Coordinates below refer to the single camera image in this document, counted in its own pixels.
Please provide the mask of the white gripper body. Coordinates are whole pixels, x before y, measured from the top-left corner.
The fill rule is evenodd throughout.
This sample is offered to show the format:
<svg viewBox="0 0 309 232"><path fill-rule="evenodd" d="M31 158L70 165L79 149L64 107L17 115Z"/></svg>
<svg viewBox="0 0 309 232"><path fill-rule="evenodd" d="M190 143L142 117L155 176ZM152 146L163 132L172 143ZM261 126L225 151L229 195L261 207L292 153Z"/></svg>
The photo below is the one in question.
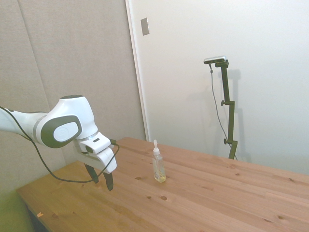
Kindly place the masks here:
<svg viewBox="0 0 309 232"><path fill-rule="evenodd" d="M116 167L116 159L110 142L74 141L78 161L106 173L112 173Z"/></svg>

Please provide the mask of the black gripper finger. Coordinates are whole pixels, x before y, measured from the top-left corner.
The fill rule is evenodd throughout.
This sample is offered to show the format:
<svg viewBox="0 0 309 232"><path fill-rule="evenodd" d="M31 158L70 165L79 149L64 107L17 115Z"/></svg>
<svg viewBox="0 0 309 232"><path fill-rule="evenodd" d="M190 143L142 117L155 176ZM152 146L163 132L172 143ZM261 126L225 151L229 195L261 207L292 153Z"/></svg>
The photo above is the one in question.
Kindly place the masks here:
<svg viewBox="0 0 309 232"><path fill-rule="evenodd" d="M113 187L114 187L112 173L103 172L103 175L104 175L104 178L105 178L105 181L106 181L106 186L107 186L108 190L112 191Z"/></svg>
<svg viewBox="0 0 309 232"><path fill-rule="evenodd" d="M91 177L91 180L96 184L99 182L98 175L92 166L85 164L85 168Z"/></svg>

